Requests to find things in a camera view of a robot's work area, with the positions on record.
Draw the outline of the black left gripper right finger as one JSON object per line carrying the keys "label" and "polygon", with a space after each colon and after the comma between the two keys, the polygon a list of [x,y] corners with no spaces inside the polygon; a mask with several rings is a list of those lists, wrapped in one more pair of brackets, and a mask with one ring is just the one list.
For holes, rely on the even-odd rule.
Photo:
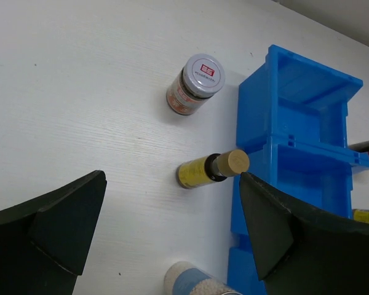
{"label": "black left gripper right finger", "polygon": [[251,173],[240,199],[268,294],[369,294],[369,224],[288,195]]}

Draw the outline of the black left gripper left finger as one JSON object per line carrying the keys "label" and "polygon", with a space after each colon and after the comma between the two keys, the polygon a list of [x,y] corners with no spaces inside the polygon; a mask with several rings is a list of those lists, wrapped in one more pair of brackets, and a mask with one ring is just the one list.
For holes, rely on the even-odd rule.
{"label": "black left gripper left finger", "polygon": [[72,294],[106,191],[95,170],[0,211],[0,294]]}

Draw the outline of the yellow-label brown bottle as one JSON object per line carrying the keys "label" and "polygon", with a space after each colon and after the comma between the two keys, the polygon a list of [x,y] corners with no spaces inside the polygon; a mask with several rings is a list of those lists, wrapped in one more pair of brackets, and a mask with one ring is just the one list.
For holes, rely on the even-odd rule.
{"label": "yellow-label brown bottle", "polygon": [[364,223],[369,224],[369,210],[353,209],[352,217],[355,221],[364,222]]}
{"label": "yellow-label brown bottle", "polygon": [[194,189],[246,172],[250,167],[249,156],[240,149],[222,154],[215,153],[182,163],[176,170],[178,184]]}

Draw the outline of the blue-label silver-lid shaker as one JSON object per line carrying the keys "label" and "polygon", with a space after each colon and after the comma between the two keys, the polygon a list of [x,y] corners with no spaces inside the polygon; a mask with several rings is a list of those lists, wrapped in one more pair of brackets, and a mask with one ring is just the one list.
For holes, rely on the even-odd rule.
{"label": "blue-label silver-lid shaker", "polygon": [[168,295],[240,294],[190,262],[174,263],[164,276],[164,292]]}

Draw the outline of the blue three-compartment plastic bin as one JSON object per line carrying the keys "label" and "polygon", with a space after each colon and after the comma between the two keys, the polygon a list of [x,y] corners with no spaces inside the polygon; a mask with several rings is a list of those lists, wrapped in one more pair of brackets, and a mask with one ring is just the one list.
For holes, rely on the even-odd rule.
{"label": "blue three-compartment plastic bin", "polygon": [[[236,144],[250,157],[249,173],[276,189],[352,219],[354,168],[369,157],[347,146],[347,104],[363,82],[277,45],[239,86]],[[240,176],[232,194],[228,285],[242,294],[268,294],[258,278]]]}

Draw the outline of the left white-lid sauce jar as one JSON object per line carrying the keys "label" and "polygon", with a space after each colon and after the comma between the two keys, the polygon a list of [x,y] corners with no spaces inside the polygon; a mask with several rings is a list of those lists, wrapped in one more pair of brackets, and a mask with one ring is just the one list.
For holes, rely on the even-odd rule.
{"label": "left white-lid sauce jar", "polygon": [[225,80],[224,69],[215,57],[195,54],[168,87],[167,103],[177,114],[189,116],[218,93]]}

